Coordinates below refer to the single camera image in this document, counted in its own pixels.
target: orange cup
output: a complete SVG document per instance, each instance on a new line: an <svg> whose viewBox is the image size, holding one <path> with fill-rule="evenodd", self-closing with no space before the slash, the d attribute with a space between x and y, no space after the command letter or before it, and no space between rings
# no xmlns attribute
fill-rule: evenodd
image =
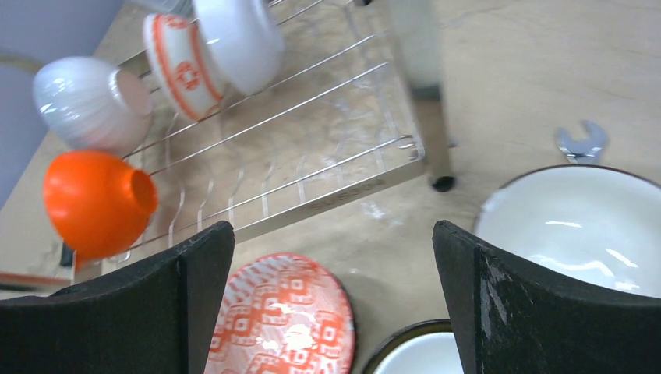
<svg viewBox="0 0 661 374"><path fill-rule="evenodd" d="M53 160L44 179L48 217L81 259L126 251L158 206L149 175L108 153L76 150Z"/></svg>

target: plate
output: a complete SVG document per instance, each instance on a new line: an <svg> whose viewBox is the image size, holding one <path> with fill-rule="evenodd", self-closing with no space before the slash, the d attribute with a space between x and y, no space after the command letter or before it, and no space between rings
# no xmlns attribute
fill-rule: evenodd
<svg viewBox="0 0 661 374"><path fill-rule="evenodd" d="M494 193L474 233L580 281L661 298L659 228L658 185L617 169L562 165Z"/></svg>
<svg viewBox="0 0 661 374"><path fill-rule="evenodd" d="M225 287L205 374L349 373L353 313L336 278L304 256L265 256Z"/></svg>
<svg viewBox="0 0 661 374"><path fill-rule="evenodd" d="M372 354L363 374L462 374L450 321L433 319L390 335Z"/></svg>

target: bowl rim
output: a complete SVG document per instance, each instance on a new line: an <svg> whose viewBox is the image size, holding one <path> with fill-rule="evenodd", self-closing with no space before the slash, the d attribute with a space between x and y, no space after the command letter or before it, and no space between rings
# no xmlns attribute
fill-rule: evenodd
<svg viewBox="0 0 661 374"><path fill-rule="evenodd" d="M527 171L523 174L517 175L516 177L510 179L509 181L505 182L503 185L498 187L495 191L493 191L479 206L479 212L476 214L475 219L473 220L472 226L471 226L471 233L476 235L477 233L477 227L479 226L480 221L483 219L484 215L486 214L486 211L484 210L484 206L487 206L492 199L496 196L496 194L500 191L503 191L507 189L510 185L512 185L514 182L523 179L525 177L528 177L533 174L537 174L543 171L548 171L548 170L553 170L553 169L560 169L560 168L592 168L592 169L601 169L605 171L612 171L615 173L619 173L622 175L628 175L630 177L636 178L642 182L647 182L650 185L656 187L657 189L661 189L661 185L659 183L656 183L652 181L651 179L647 179L645 177L642 177L640 175L631 173L629 171L625 171L619 168L612 168L610 166L603 166L603 165L589 165L589 164L560 164L560 165L550 165L550 166L545 166L543 168L536 168L531 171Z"/></svg>
<svg viewBox="0 0 661 374"><path fill-rule="evenodd" d="M449 319L429 319L403 327L379 343L369 355L367 363L362 367L362 374L374 374L376 369L395 349L417 337L432 333L452 333Z"/></svg>

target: countertop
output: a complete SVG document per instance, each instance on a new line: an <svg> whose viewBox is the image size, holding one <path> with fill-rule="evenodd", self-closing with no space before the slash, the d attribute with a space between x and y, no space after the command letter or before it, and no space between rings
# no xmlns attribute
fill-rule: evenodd
<svg viewBox="0 0 661 374"><path fill-rule="evenodd" d="M297 252L335 273L355 303L356 368L395 330L447 318L431 246L434 222L470 228L480 204L500 185L566 163L553 139L557 127L580 134L582 119L600 124L610 136L602 164L661 182L656 2L435 3L447 117L458 144L451 151L456 187L438 193L424 177L413 179L243 242L232 264L236 269L269 253ZM119 63L138 52L145 14L125 5L97 56ZM34 259L57 243L41 181L65 150L49 133L0 211L1 271L39 272Z"/></svg>

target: white bowl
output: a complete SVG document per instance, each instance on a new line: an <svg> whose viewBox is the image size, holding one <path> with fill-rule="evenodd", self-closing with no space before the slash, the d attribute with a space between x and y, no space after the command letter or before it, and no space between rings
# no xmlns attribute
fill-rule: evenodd
<svg viewBox="0 0 661 374"><path fill-rule="evenodd" d="M226 85L197 24L181 16L150 14L143 22L143 41L151 72L180 115L197 122L218 111Z"/></svg>
<svg viewBox="0 0 661 374"><path fill-rule="evenodd" d="M374 374L462 374L453 333L428 333L395 348Z"/></svg>
<svg viewBox="0 0 661 374"><path fill-rule="evenodd" d="M34 77L33 95L48 127L73 149L124 157L149 132L153 105L140 78L96 58L47 64Z"/></svg>
<svg viewBox="0 0 661 374"><path fill-rule="evenodd" d="M292 253L261 257L232 274L206 374L348 374L353 313L333 274Z"/></svg>
<svg viewBox="0 0 661 374"><path fill-rule="evenodd" d="M242 94L268 86L282 66L285 39L265 0L193 0L222 76Z"/></svg>
<svg viewBox="0 0 661 374"><path fill-rule="evenodd" d="M661 298L659 228L659 186L609 168L566 165L494 193L475 234L569 277Z"/></svg>

